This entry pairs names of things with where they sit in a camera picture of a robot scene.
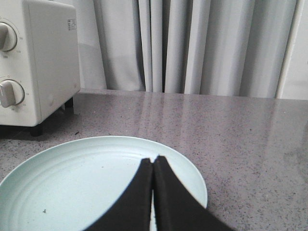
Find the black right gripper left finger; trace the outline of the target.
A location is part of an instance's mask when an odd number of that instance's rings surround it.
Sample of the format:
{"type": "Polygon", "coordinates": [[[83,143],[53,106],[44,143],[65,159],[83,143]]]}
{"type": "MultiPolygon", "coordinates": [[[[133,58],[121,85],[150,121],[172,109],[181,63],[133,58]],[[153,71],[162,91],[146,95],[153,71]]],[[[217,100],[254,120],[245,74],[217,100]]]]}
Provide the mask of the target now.
{"type": "Polygon", "coordinates": [[[152,204],[153,165],[142,159],[137,172],[114,204],[87,231],[148,231],[152,204]]]}

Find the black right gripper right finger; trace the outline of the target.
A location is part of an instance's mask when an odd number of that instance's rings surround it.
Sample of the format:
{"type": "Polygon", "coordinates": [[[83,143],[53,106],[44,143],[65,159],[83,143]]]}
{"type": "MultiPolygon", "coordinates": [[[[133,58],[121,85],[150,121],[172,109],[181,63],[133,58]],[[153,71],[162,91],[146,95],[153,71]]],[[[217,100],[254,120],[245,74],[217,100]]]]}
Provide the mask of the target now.
{"type": "Polygon", "coordinates": [[[167,159],[154,161],[154,210],[158,231],[231,231],[180,182],[167,159]]]}

